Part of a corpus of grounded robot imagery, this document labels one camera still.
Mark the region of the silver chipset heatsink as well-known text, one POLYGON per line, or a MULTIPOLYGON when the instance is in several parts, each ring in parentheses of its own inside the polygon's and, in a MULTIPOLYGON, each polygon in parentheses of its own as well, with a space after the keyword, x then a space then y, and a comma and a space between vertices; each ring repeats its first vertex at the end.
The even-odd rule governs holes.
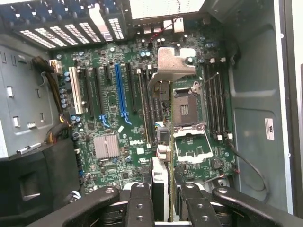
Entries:
POLYGON ((103 135, 93 139, 96 158, 108 159, 120 156, 117 135, 103 135))

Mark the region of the black plastic fan shroud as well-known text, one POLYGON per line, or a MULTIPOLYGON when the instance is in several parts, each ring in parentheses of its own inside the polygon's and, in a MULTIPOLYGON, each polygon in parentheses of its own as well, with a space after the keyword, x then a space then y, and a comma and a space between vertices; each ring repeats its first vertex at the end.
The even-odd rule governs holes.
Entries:
POLYGON ((52 212, 80 187, 71 139, 0 159, 0 216, 52 212))

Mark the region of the CPU socket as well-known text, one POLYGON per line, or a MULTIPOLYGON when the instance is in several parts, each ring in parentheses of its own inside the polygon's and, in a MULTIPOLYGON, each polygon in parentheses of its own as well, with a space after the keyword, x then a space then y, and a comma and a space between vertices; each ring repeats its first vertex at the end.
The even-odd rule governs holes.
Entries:
POLYGON ((188 127, 205 123, 205 107, 202 88, 198 81, 192 87, 173 90, 173 124, 175 127, 188 127))

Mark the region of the blue expansion slot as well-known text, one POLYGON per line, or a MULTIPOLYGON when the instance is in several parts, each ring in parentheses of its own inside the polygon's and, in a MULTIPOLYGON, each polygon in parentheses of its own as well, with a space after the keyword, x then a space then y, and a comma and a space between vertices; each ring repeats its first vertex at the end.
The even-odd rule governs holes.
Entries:
POLYGON ((114 69, 115 69, 117 92, 118 92, 119 104, 120 104, 120 115, 127 124, 132 125, 132 123, 128 119, 128 113, 126 109, 121 67, 119 64, 115 63, 114 69))

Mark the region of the green Dell motherboard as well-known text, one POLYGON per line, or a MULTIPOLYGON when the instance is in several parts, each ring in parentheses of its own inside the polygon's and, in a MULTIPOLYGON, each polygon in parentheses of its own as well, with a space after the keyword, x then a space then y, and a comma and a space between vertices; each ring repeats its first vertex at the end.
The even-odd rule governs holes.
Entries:
MULTIPOLYGON (((186 58, 186 63, 196 69, 174 82, 173 89, 192 87, 194 81, 200 84, 216 76, 202 86, 205 123, 207 134, 214 151, 214 157, 222 160, 222 168, 213 170, 209 158, 200 164, 179 163, 174 166, 188 181, 220 183, 227 185, 229 178, 236 173, 235 155, 225 144, 233 139, 231 102, 223 29, 217 23, 202 25, 190 23, 181 34, 164 31, 153 37, 150 34, 137 34, 134 38, 117 43, 74 48, 57 53, 63 74, 59 77, 59 99, 64 114, 60 121, 70 120, 70 127, 62 132, 70 135, 76 150, 80 184, 85 193, 104 185, 124 188, 128 183, 141 180, 156 156, 158 127, 163 125, 163 105, 152 97, 148 83, 158 69, 158 49, 172 47, 176 54, 181 48, 192 48, 196 54, 186 58), (130 63, 134 78, 135 103, 137 114, 132 112, 131 93, 125 64, 130 63), (128 119, 127 124, 120 115, 114 64, 121 67, 128 119), (69 67, 76 67, 83 114, 76 114, 69 67), (117 135, 120 156, 108 159, 96 158, 93 139, 103 135, 117 135)), ((186 127, 175 127, 174 132, 186 127)))

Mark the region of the metal socket cover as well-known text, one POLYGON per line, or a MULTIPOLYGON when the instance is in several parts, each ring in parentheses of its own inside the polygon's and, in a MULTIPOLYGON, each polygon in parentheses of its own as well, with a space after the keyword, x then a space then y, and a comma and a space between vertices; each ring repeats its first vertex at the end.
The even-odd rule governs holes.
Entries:
POLYGON ((200 164, 214 157, 205 125, 174 132, 174 150, 179 163, 200 164))

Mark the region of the thin socket locking lever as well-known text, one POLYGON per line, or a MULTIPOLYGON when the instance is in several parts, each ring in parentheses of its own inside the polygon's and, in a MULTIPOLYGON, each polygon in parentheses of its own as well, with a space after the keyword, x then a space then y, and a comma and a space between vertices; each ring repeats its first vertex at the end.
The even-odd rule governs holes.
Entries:
POLYGON ((202 87, 205 84, 209 83, 211 80, 213 80, 216 76, 219 75, 219 72, 216 72, 213 76, 211 76, 210 78, 206 79, 204 82, 202 82, 198 87, 202 87))

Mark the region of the white expansion slot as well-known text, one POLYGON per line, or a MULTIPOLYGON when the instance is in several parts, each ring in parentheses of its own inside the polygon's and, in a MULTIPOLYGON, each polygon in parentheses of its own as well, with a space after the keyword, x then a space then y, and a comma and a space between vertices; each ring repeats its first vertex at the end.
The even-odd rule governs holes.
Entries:
POLYGON ((77 68, 69 67, 69 74, 70 74, 70 80, 71 80, 71 89, 72 89, 75 113, 83 114, 84 111, 83 111, 83 106, 82 106, 82 97, 81 97, 81 93, 80 93, 80 83, 79 83, 77 68))

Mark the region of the long black expansion slot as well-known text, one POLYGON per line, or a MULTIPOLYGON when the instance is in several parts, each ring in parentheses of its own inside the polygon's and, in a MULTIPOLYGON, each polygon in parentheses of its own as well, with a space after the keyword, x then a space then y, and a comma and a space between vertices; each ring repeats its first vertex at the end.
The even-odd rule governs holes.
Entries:
POLYGON ((136 103, 135 103, 134 78, 133 78, 131 64, 129 62, 126 63, 125 64, 125 68, 126 68, 126 74, 127 74, 127 78, 128 78, 129 89, 130 89, 130 93, 131 93, 131 108, 132 108, 132 112, 134 114, 137 114, 138 110, 137 110, 136 103))

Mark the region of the open black PC case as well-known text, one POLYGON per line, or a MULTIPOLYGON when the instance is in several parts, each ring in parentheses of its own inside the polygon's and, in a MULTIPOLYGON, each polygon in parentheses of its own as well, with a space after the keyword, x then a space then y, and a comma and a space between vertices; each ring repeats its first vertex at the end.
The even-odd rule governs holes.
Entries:
MULTIPOLYGON (((58 52, 181 34, 195 22, 223 29, 233 132, 225 144, 237 171, 227 185, 206 184, 174 166, 173 221, 154 219, 155 227, 192 227, 178 213, 184 183, 208 193, 230 187, 303 219, 303 0, 0 0, 0 159, 72 140, 62 134, 70 120, 60 121, 58 52)), ((120 199, 89 227, 124 227, 135 183, 147 183, 152 199, 152 162, 139 181, 104 185, 120 199)), ((91 193, 80 176, 79 185, 59 209, 91 193)), ((57 210, 0 216, 0 227, 26 227, 57 210)))

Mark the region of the round coin cell battery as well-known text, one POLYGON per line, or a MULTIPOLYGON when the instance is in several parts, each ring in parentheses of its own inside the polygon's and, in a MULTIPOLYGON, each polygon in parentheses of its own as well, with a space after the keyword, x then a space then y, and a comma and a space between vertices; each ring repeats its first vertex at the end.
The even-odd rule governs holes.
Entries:
POLYGON ((213 170, 221 169, 223 165, 222 160, 217 157, 211 159, 210 164, 213 170))

